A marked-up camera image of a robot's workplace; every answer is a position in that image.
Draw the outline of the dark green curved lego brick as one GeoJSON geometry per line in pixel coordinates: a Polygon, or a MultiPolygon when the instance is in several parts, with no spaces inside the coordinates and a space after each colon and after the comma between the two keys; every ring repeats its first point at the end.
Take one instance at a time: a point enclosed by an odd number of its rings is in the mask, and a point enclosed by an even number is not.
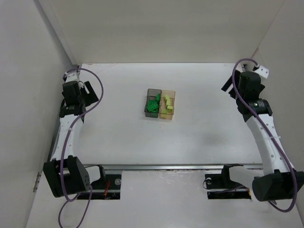
{"type": "Polygon", "coordinates": [[[157,94],[157,96],[156,96],[156,98],[155,98],[155,101],[156,101],[156,102],[159,102],[160,99],[161,99],[161,94],[157,94]]]}

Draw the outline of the lime curved lego brick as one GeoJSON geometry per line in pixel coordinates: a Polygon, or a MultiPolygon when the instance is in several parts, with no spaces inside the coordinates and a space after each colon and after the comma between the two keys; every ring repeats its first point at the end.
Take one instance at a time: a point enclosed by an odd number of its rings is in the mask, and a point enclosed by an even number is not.
{"type": "Polygon", "coordinates": [[[166,101],[170,101],[171,100],[171,98],[168,95],[165,95],[164,98],[165,98],[166,101]]]}

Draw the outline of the dark green lego plate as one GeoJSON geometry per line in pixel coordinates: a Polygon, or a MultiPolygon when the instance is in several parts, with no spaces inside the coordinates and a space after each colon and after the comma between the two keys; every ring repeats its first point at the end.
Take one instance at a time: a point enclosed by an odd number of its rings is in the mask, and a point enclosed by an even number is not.
{"type": "Polygon", "coordinates": [[[157,113],[159,111],[159,103],[154,100],[149,100],[146,109],[148,112],[157,113]]]}

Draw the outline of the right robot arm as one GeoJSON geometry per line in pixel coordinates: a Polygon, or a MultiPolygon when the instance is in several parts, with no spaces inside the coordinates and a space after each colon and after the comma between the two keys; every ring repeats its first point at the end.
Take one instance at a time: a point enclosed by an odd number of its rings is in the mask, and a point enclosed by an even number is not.
{"type": "Polygon", "coordinates": [[[256,72],[236,71],[222,87],[236,100],[237,109],[251,130],[263,164],[263,176],[243,166],[225,167],[228,178],[253,190],[258,201],[292,199],[304,184],[304,173],[296,171],[286,157],[276,133],[273,112],[267,100],[259,97],[265,88],[256,72]]]}

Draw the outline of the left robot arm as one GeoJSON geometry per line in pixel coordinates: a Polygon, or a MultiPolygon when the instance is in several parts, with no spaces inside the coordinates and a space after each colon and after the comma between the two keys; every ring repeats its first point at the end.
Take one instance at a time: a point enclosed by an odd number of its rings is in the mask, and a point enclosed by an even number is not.
{"type": "Polygon", "coordinates": [[[44,175],[56,198],[90,190],[89,172],[76,156],[76,143],[84,124],[86,108],[99,102],[88,81],[82,86],[78,81],[69,81],[62,87],[64,99],[59,112],[59,137],[52,158],[43,166],[44,175]]]}

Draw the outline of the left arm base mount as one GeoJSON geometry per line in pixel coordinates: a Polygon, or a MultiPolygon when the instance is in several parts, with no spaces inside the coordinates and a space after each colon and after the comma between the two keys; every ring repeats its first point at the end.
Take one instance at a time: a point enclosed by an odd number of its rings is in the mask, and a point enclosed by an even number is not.
{"type": "Polygon", "coordinates": [[[109,172],[105,178],[91,183],[93,193],[91,200],[119,200],[121,198],[122,173],[109,172]]]}

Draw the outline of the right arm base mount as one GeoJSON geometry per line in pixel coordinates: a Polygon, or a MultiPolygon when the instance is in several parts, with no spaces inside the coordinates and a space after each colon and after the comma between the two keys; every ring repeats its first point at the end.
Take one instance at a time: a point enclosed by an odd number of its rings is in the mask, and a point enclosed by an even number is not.
{"type": "Polygon", "coordinates": [[[243,167],[240,164],[224,165],[220,172],[206,172],[203,188],[207,190],[209,200],[250,200],[251,193],[245,186],[230,179],[229,169],[243,167]]]}

